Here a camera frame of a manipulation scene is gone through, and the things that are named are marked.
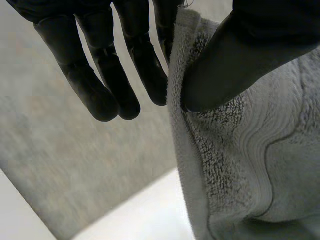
gray towel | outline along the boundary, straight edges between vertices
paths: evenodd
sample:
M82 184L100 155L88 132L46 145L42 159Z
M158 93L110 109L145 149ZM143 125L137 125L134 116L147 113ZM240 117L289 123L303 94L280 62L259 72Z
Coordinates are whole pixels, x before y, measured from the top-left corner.
M169 67L170 120L196 239L318 239L320 225L302 222L320 213L320 49L218 109L184 113L184 72L218 25L179 10Z

black rubber glove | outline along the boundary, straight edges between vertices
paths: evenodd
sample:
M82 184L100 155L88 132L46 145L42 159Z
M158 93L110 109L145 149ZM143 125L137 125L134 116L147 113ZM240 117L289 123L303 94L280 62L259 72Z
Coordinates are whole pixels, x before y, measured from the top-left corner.
M7 0L34 28L52 51L71 87L90 113L108 122L120 115L132 120L140 113L139 101L130 86L114 46L110 0ZM182 1L156 0L156 20L164 53L170 54L173 23ZM140 78L151 98L165 106L168 79L149 38L148 0L117 0L125 41ZM89 66L76 25L84 32L102 82Z
M185 74L186 112L215 109L320 45L320 1L234 0L233 8Z

floor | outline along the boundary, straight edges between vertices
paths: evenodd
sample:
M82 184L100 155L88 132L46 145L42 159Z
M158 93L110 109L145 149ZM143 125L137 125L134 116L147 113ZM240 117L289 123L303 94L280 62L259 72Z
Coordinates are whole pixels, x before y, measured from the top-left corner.
M151 40L168 72L150 6ZM191 8L221 22L231 6L231 0L195 0ZM142 112L133 121L101 123L32 24L0 1L0 168L58 240L71 239L176 166L168 110L150 101L115 11L114 20L116 49Z

